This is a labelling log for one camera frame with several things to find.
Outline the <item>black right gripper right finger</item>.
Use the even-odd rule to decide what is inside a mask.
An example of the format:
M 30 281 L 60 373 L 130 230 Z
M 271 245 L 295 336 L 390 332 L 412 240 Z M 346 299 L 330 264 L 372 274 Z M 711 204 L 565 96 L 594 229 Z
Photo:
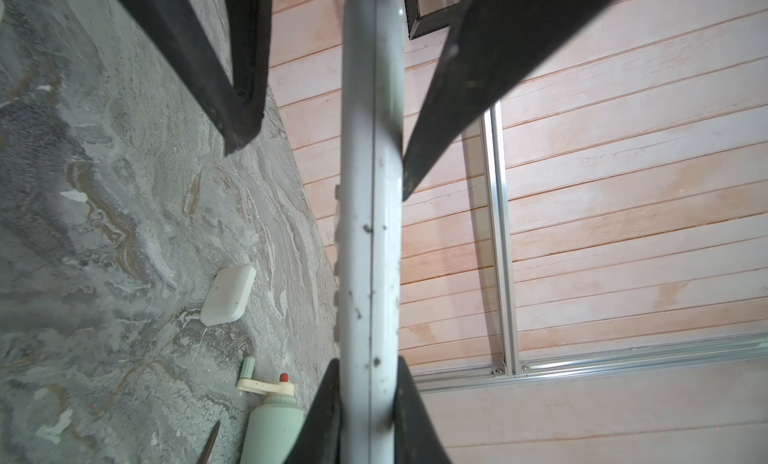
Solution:
M 394 398 L 396 464 L 450 464 L 405 359 L 398 357 Z

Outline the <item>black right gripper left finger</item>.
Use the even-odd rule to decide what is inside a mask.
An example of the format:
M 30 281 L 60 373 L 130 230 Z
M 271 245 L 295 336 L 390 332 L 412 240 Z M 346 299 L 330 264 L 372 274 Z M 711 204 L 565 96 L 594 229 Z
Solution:
M 341 395 L 339 360 L 326 369 L 285 464 L 336 464 L 340 459 Z

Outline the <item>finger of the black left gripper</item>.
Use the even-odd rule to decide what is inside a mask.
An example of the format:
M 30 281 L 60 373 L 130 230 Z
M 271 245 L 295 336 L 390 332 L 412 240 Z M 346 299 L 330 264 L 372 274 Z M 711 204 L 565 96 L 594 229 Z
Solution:
M 461 0 L 404 157 L 409 198 L 450 144 L 614 0 Z
M 190 0 L 118 0 L 195 98 L 231 155 L 260 133 L 266 106 L 273 0 L 224 0 L 228 77 Z

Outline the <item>black yellow handled screwdriver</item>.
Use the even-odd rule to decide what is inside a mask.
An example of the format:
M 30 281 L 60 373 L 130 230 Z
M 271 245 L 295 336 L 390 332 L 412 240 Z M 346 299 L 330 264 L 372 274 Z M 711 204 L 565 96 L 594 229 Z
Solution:
M 215 423 L 215 425 L 213 426 L 213 428 L 212 428 L 212 430 L 211 430 L 211 432 L 209 434 L 209 437 L 208 437 L 208 439 L 206 441 L 206 444 L 204 446 L 204 449 L 203 449 L 203 451 L 202 451 L 202 453 L 200 455 L 200 458 L 198 460 L 198 464 L 207 464 L 209 462 L 209 459 L 210 459 L 210 456 L 212 454 L 212 451 L 213 451 L 216 439 L 217 439 L 218 434 L 219 434 L 220 426 L 221 426 L 221 421 L 217 421 Z

